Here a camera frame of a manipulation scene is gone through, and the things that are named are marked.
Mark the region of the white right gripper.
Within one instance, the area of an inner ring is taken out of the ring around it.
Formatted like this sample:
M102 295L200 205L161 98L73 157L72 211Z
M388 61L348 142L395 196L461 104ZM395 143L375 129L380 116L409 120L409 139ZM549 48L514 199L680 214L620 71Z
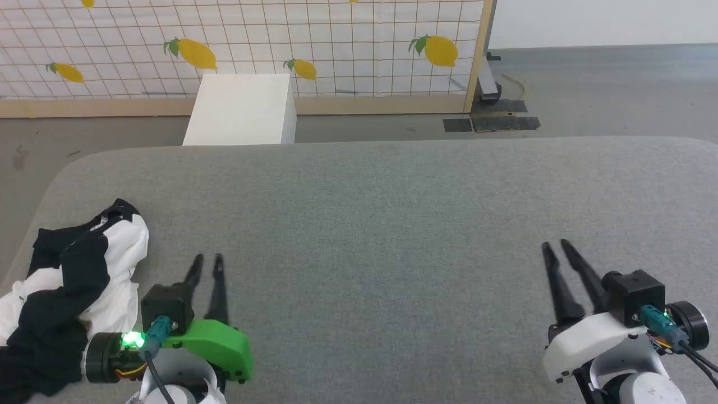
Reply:
M591 383L599 383L600 378L620 371L654 371L654 349L646 336L646 327L627 328L606 313L607 292L602 279L569 240L560 243L569 265L579 274L596 315L584 318L584 308L573 297L560 271L559 259L548 241L544 241L541 250L555 327L569 327L544 351L542 365L548 381L566 378L565 373L572 373L584 364L589 364Z

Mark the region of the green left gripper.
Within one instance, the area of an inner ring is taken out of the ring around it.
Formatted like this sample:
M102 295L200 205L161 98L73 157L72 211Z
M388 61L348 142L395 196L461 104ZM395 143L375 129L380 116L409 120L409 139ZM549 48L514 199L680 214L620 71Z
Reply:
M203 266L204 255L197 254L183 281L187 299L193 299ZM248 337L229 325L225 259L221 254L215 254L212 275L212 296L205 319L193 320L186 333L168 337L163 348L184 348L227 373L228 379L246 383L254 375L254 356Z

